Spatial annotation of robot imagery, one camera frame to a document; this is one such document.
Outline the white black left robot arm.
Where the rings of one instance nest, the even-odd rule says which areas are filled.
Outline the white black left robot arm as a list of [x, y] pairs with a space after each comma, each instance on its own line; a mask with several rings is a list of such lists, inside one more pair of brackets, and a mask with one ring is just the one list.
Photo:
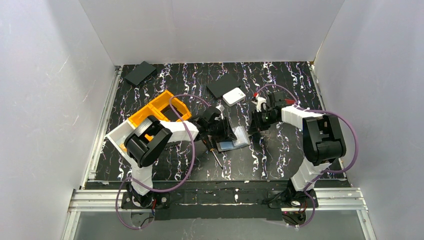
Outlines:
[[230, 120], [217, 107], [209, 106], [203, 113], [184, 121], [165, 121], [148, 115], [123, 142], [126, 154], [135, 162], [128, 189], [140, 196], [154, 191], [152, 165], [166, 147], [180, 142], [201, 141], [209, 151], [214, 151], [212, 141], [235, 140], [237, 135]]

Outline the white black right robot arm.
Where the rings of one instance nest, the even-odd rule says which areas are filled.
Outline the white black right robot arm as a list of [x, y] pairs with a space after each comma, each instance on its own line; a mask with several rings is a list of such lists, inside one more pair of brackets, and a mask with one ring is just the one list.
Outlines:
[[295, 103], [290, 104], [281, 92], [271, 93], [267, 98], [255, 93], [251, 101], [255, 108], [251, 113], [248, 134], [266, 131], [276, 123], [289, 124], [302, 132], [304, 159], [289, 180], [288, 193], [313, 189], [313, 179], [346, 154], [346, 143], [337, 116], [307, 111]]

